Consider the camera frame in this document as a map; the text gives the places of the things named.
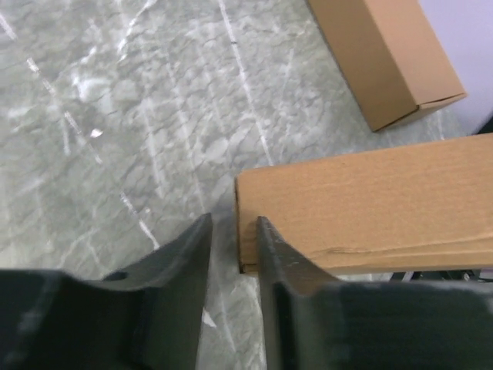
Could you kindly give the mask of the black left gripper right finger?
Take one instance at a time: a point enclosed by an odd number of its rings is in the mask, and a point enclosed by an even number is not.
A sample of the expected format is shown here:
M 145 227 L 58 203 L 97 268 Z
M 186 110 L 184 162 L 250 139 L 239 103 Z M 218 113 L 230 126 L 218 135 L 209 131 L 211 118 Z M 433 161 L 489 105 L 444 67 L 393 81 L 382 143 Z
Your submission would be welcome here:
M 490 369 L 492 285 L 342 281 L 257 219 L 270 369 Z

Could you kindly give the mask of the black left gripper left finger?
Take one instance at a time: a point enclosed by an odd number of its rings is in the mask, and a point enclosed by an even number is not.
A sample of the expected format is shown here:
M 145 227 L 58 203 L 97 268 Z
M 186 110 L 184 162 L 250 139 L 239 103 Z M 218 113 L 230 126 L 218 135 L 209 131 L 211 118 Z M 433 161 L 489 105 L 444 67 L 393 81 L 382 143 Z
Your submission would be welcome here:
M 213 221 L 101 280 L 2 270 L 3 369 L 193 369 Z

